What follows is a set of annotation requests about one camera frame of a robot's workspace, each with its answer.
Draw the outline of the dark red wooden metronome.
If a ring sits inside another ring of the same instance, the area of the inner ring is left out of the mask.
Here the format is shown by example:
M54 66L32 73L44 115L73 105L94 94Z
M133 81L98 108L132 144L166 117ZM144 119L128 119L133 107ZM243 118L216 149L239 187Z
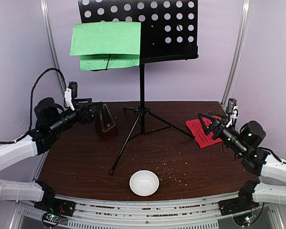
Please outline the dark red wooden metronome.
M95 120L96 134L104 141L111 141L119 134L117 125L107 104L103 104Z

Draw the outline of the green paper sheet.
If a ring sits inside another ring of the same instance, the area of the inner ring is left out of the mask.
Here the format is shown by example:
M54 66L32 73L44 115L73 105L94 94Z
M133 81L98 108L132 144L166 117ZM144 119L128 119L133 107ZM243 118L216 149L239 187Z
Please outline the green paper sheet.
M141 23L92 22L73 27L70 56L81 71L103 71L140 65Z

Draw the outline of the black music stand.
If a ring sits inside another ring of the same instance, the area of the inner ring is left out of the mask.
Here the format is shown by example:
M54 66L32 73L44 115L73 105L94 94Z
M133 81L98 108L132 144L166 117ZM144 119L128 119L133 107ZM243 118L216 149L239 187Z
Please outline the black music stand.
M141 23L140 105L131 107L136 120L109 172L119 163L133 131L140 126L140 135L147 135L145 117L150 115L175 130L193 138L187 131L162 119L145 106L145 64L198 58L198 2L196 0L89 0L78 2L82 23L124 21L132 18Z

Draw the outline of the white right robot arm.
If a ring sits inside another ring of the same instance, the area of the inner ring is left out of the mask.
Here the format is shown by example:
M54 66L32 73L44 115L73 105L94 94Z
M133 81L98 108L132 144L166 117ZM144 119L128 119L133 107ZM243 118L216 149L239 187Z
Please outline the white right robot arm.
M266 132L257 121L249 121L240 131L229 125L223 115L199 113L197 115L204 134L221 139L232 149L244 169L258 177L268 177L286 183L286 160L271 149L261 147ZM257 180L247 181L236 198L219 201L221 215L230 215L258 207L260 203L286 205L286 186L272 186Z

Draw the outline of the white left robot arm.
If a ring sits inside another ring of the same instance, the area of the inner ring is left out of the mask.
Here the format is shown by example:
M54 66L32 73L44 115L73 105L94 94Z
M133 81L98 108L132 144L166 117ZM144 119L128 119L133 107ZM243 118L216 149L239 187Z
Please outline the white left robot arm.
M35 128L19 140L0 143L0 172L26 158L48 152L60 134L75 123L92 124L103 106L91 99L75 99L73 107L63 109L54 99L42 99L34 108ZM56 214L59 201L55 191L43 181L19 182L0 179L0 201L31 201L35 207Z

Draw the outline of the red paper sheet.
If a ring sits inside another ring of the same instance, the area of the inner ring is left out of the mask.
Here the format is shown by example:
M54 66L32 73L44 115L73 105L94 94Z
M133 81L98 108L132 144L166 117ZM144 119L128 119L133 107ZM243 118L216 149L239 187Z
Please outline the red paper sheet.
M198 143L200 148L206 148L222 142L220 138L213 140L212 133L210 133L209 135L205 135L202 124L199 119L187 120L185 124L194 136L194 139Z

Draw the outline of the clear plastic metronome cover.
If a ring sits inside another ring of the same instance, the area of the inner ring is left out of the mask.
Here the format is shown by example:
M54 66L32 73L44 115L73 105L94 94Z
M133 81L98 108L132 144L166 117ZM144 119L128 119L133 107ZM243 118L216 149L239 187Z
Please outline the clear plastic metronome cover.
M103 107L100 109L100 120L102 131L105 133L116 126L107 104L103 104Z

